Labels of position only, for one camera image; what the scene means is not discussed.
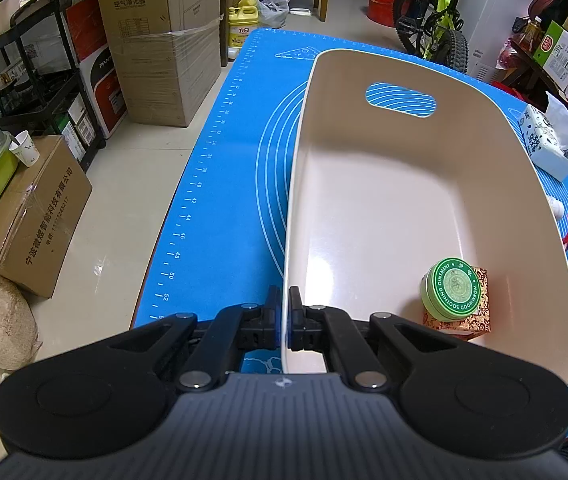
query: blue silicone mat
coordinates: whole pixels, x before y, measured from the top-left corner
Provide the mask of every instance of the blue silicone mat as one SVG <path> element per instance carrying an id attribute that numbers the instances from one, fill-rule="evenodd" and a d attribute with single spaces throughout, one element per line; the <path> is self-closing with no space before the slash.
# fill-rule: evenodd
<path id="1" fill-rule="evenodd" d="M 282 286 L 297 120 L 313 60 L 331 48 L 410 60 L 459 78 L 487 94 L 522 140 L 516 121 L 525 104 L 473 78 L 368 44 L 258 29 L 235 60 L 181 177 L 134 326 L 175 312 L 212 319 L 224 306 L 261 303 L 269 285 Z M 372 86 L 369 101 L 417 115 L 434 110 L 431 97 L 391 83 Z M 560 183 L 538 173 L 546 192 L 568 212 L 568 178 Z M 567 228 L 564 218 L 560 231 Z M 280 372 L 279 353 L 253 352 L 243 369 Z"/>

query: red bucket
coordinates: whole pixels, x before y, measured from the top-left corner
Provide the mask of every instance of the red bucket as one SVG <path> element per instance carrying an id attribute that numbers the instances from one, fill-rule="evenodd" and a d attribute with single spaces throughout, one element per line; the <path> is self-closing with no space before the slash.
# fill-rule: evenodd
<path id="1" fill-rule="evenodd" d="M 393 20 L 393 2 L 395 0 L 368 0 L 368 11 L 366 15 L 369 20 L 373 20 L 386 27 L 395 27 Z"/>

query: green bicycle frame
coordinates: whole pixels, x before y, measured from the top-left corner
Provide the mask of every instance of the green bicycle frame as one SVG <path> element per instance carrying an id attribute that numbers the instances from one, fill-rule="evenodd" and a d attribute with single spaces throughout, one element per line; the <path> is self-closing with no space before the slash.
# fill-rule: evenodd
<path id="1" fill-rule="evenodd" d="M 448 9 L 450 2 L 451 2 L 451 0 L 438 0 L 438 8 L 435 9 L 436 12 L 442 12 L 443 10 Z M 453 20 L 451 19 L 448 12 L 444 12 L 442 17 L 438 20 L 438 22 L 435 25 L 435 31 L 434 31 L 433 36 L 431 38 L 429 38 L 429 40 L 428 40 L 428 42 L 427 42 L 427 44 L 424 48 L 423 59 L 429 59 L 429 60 L 431 59 L 433 53 L 432 53 L 430 47 L 433 44 L 433 41 L 439 41 L 440 38 L 442 37 L 442 34 L 444 34 L 444 31 L 447 28 L 454 29 L 455 23 L 453 23 Z"/>

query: yellow jug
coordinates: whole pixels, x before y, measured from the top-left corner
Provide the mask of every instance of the yellow jug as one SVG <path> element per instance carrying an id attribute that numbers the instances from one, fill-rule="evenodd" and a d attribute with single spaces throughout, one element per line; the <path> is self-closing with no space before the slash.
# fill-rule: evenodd
<path id="1" fill-rule="evenodd" d="M 228 8 L 228 46 L 241 48 L 244 40 L 259 25 L 259 12 L 255 6 Z"/>
<path id="2" fill-rule="evenodd" d="M 253 7 L 257 7 L 257 0 L 240 0 L 240 2 L 237 4 L 238 7 L 247 7 L 247 6 L 253 6 Z"/>

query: green lid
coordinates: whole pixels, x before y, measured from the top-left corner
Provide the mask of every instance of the green lid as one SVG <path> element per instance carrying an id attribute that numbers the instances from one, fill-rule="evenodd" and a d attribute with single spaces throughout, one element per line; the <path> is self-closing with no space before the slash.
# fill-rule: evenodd
<path id="1" fill-rule="evenodd" d="M 453 319 L 451 317 L 447 317 L 443 314 L 440 310 L 438 310 L 435 304 L 430 300 L 429 293 L 426 290 L 426 279 L 427 276 L 424 276 L 421 279 L 421 284 L 419 286 L 419 291 L 421 292 L 421 302 L 424 304 L 424 307 L 429 312 L 429 314 L 439 321 L 446 321 L 446 322 L 453 322 L 457 321 L 457 319 Z"/>
<path id="2" fill-rule="evenodd" d="M 475 270 L 459 258 L 446 258 L 431 267 L 425 277 L 425 291 L 427 301 L 440 315 L 433 314 L 425 304 L 427 310 L 440 320 L 461 320 L 470 316 L 481 297 Z"/>

